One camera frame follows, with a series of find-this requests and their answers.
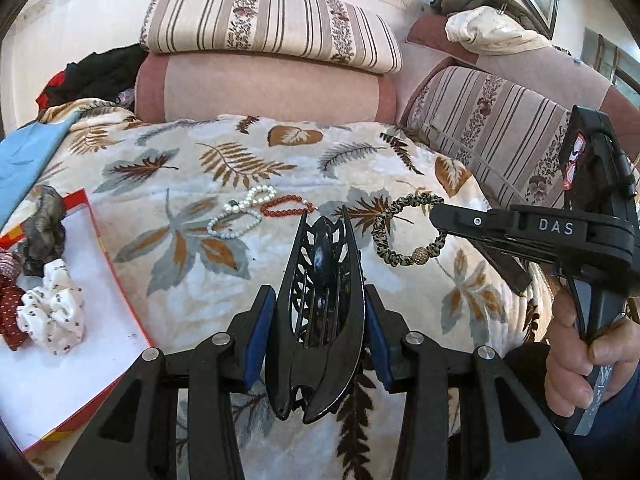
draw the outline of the leaf patterned blanket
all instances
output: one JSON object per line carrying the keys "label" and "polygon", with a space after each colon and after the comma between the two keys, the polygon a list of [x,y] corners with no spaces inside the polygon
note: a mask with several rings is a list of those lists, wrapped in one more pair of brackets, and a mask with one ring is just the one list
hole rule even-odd
{"label": "leaf patterned blanket", "polygon": [[[207,237],[210,218],[228,200],[242,200],[256,183],[297,194],[319,214],[336,219],[346,205],[362,251],[367,283],[409,327],[463,351],[489,344],[504,355],[540,338],[550,319],[551,294],[537,266],[522,297],[466,241],[448,237],[424,266],[390,267],[375,253],[371,227],[393,199],[428,191],[447,203],[488,208],[476,180],[460,162],[414,145],[377,123],[327,127],[221,116],[144,125],[104,102],[83,102],[49,113],[84,116],[64,140],[39,183],[61,194],[84,187],[107,252],[141,322],[165,352],[192,348],[224,330],[252,304],[261,284],[279,290],[298,217],[265,218],[235,239]],[[33,209],[27,197],[10,219]],[[391,246],[411,254],[437,234],[426,208],[405,208],[386,226]],[[389,478],[398,446],[404,396],[384,392],[366,370],[337,415],[303,426],[300,412],[274,420],[259,381],[233,398],[247,478]],[[177,456],[186,478],[186,396],[181,396]],[[450,391],[450,430],[458,399]],[[35,460],[53,474],[74,438]]]}

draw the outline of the finger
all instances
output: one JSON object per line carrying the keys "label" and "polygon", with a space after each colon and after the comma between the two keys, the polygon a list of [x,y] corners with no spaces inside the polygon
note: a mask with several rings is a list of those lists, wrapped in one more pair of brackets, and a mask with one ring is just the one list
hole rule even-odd
{"label": "finger", "polygon": [[626,386],[631,377],[633,377],[634,373],[636,373],[636,368],[638,368],[637,363],[617,363],[613,367],[603,400],[609,400],[614,395],[617,395],[620,390]]}
{"label": "finger", "polygon": [[569,291],[564,287],[561,288],[556,294],[554,303],[551,306],[551,312],[556,319],[563,326],[573,326],[577,314],[575,313],[574,298],[571,297]]}
{"label": "finger", "polygon": [[565,400],[585,409],[591,405],[593,391],[589,383],[581,375],[562,368],[554,357],[553,349],[546,358],[546,374]]}
{"label": "finger", "polygon": [[574,414],[575,406],[558,393],[549,374],[545,377],[545,398],[546,405],[556,415],[572,416]]}
{"label": "finger", "polygon": [[551,345],[551,352],[563,368],[580,375],[591,373],[593,364],[589,359],[588,346],[573,327],[563,326],[553,320],[549,324],[546,336]]}
{"label": "finger", "polygon": [[620,319],[589,348],[590,361],[595,365],[610,365],[619,361],[635,363],[640,360],[640,325],[628,317]]}

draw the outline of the leopard print hair tie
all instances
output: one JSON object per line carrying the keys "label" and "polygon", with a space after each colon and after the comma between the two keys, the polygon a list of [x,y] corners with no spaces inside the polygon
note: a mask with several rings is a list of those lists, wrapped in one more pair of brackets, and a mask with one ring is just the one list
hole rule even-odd
{"label": "leopard print hair tie", "polygon": [[429,258],[439,256],[440,250],[444,247],[447,234],[439,231],[438,237],[427,247],[418,247],[414,249],[411,256],[404,256],[389,249],[389,241],[386,239],[386,222],[391,220],[407,206],[419,207],[427,204],[439,204],[444,202],[443,198],[430,193],[420,193],[415,196],[409,194],[405,197],[394,200],[389,207],[376,216],[373,222],[371,237],[376,245],[376,253],[382,258],[386,264],[397,267],[398,265],[408,267],[412,265],[424,265]]}

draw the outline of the striped pillow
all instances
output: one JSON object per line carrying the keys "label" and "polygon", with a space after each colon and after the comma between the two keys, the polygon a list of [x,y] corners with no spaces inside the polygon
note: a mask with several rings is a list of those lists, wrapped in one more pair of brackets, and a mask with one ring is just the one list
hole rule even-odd
{"label": "striped pillow", "polygon": [[152,0],[140,44],[155,54],[286,54],[377,74],[402,66],[396,37],[382,18],[338,0]]}
{"label": "striped pillow", "polygon": [[456,158],[500,206],[562,207],[558,152],[570,112],[495,75],[452,66],[421,91],[407,126]]}

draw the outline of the red bead bracelet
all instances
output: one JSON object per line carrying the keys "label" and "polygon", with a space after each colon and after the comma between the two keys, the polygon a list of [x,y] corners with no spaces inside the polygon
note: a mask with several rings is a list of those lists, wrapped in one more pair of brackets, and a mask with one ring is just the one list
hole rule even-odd
{"label": "red bead bracelet", "polygon": [[[273,207],[278,204],[282,204],[284,202],[299,202],[305,205],[304,208],[299,209],[281,209],[278,211],[269,211],[270,207]],[[311,202],[307,202],[301,196],[298,195],[285,195],[279,198],[275,198],[270,202],[265,202],[260,207],[260,212],[265,216],[294,216],[294,215],[302,215],[303,212],[309,211],[313,212],[315,209],[314,205]]]}

